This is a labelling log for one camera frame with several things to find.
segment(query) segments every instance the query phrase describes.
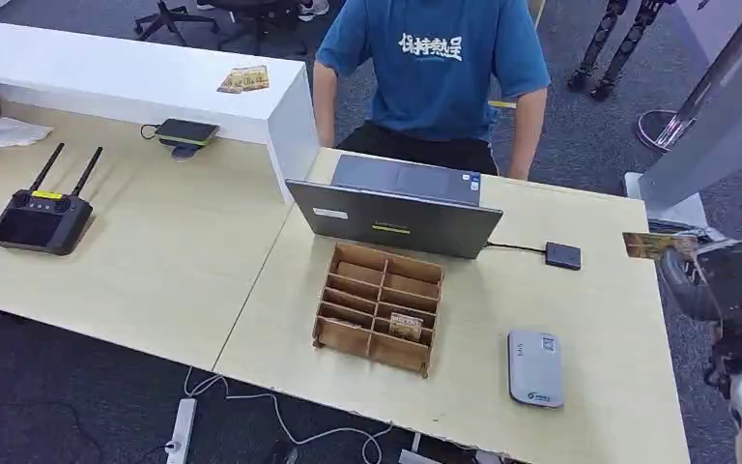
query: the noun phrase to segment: office chair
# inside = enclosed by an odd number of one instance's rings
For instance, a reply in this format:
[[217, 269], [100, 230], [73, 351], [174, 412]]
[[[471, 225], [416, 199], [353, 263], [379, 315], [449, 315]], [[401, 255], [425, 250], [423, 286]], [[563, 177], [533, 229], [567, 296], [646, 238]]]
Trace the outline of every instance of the office chair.
[[[186, 7], [178, 7], [170, 10], [166, 4], [163, 3], [163, 0], [157, 0], [157, 8], [160, 10], [160, 13], [150, 14], [135, 20], [135, 33], [138, 35], [138, 41], [146, 41], [158, 29], [166, 26], [172, 34], [178, 36], [181, 45], [188, 46], [184, 36], [181, 35], [181, 31], [178, 30], [178, 26], [175, 24], [176, 22], [210, 22], [212, 24], [212, 32], [220, 32], [220, 27], [217, 26], [217, 21], [210, 17], [198, 14], [189, 14]], [[151, 22], [152, 24], [144, 30], [143, 25], [148, 22]]]
[[217, 44], [218, 50], [222, 51], [224, 45], [245, 35], [252, 35], [254, 37], [252, 54], [260, 55], [263, 41], [270, 29], [273, 29], [276, 33], [284, 34], [298, 43], [300, 49], [294, 54], [308, 53], [308, 45], [293, 32], [300, 23], [298, 19], [299, 0], [200, 0], [198, 3], [212, 5], [229, 12], [232, 22], [240, 26], [252, 23], [251, 27], [243, 27], [235, 34], [220, 41]]

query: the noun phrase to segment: laptop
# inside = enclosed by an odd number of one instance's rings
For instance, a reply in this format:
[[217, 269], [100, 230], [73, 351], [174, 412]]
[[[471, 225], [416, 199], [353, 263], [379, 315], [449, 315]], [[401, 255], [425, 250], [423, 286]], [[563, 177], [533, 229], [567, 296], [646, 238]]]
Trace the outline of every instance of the laptop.
[[446, 167], [342, 155], [331, 184], [479, 206], [481, 175]]
[[286, 180], [318, 235], [474, 259], [502, 211], [383, 191]]

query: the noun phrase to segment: wooden organizer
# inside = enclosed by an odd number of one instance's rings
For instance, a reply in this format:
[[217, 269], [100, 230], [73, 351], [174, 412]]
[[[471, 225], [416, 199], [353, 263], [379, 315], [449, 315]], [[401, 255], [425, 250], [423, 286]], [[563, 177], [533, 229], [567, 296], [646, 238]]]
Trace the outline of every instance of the wooden organizer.
[[[440, 266], [338, 243], [317, 308], [314, 346], [328, 346], [427, 378], [441, 292]], [[406, 328], [406, 334], [393, 334], [391, 314], [419, 319], [421, 328], [394, 321], [395, 329]]]

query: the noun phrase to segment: robot leg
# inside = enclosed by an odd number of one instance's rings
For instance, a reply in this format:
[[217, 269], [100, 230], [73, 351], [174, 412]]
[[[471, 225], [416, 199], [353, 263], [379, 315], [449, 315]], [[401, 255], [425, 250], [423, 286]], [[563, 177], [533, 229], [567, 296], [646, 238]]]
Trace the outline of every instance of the robot leg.
[[655, 16], [661, 11], [661, 7], [665, 3], [675, 3], [675, 0], [642, 0], [642, 5], [636, 14], [636, 21], [630, 27], [630, 31], [627, 32], [624, 42], [618, 46], [618, 50], [615, 52], [604, 76], [598, 81], [596, 87], [590, 91], [591, 97], [602, 101], [610, 96], [618, 81], [621, 68], [627, 63], [630, 55], [633, 54], [633, 50], [641, 41], [644, 30], [655, 21]]
[[596, 33], [593, 34], [593, 40], [587, 47], [585, 58], [579, 65], [579, 68], [573, 72], [570, 79], [567, 81], [567, 88], [570, 90], [582, 90], [585, 88], [587, 78], [593, 74], [596, 69], [596, 58], [598, 58], [604, 44], [607, 42], [607, 38], [610, 36], [615, 24], [618, 22], [618, 17], [624, 15], [624, 11], [627, 10], [627, 3], [629, 0], [610, 0], [607, 4], [604, 16], [599, 27], [596, 29]]

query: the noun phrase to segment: white power bank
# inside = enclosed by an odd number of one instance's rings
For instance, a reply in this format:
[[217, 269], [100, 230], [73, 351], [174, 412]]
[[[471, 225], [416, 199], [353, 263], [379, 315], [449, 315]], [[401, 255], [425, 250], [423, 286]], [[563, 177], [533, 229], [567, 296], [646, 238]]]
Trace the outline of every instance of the white power bank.
[[549, 333], [516, 330], [507, 336], [508, 388], [516, 401], [557, 408], [564, 404], [561, 351]]

